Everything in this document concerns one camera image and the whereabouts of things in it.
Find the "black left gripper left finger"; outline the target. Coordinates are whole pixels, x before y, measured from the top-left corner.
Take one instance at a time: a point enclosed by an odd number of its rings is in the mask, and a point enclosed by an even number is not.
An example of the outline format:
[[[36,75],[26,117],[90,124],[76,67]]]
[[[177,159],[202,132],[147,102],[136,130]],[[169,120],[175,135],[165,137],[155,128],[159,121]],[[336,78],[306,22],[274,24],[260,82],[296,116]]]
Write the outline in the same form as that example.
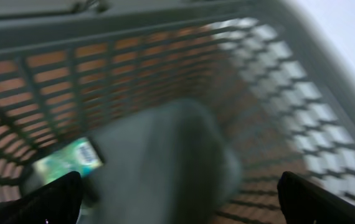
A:
[[[71,171],[0,208],[0,224],[76,224],[82,199],[81,175]]]

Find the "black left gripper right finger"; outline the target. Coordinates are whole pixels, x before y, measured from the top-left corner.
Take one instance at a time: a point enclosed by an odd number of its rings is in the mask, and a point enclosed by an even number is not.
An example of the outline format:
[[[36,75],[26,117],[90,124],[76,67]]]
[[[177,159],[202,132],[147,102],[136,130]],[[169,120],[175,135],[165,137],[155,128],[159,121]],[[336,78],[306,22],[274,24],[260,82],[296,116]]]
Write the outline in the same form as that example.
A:
[[[285,171],[277,185],[287,224],[355,224],[355,206],[314,183]]]

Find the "green tissue pack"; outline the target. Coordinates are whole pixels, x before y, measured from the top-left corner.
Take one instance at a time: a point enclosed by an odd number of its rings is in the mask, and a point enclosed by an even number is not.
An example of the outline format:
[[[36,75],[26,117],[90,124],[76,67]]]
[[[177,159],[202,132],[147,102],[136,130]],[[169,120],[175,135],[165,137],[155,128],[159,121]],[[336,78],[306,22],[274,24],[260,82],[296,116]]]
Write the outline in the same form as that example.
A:
[[[44,184],[76,171],[85,177],[103,165],[89,138],[79,138],[33,163]]]

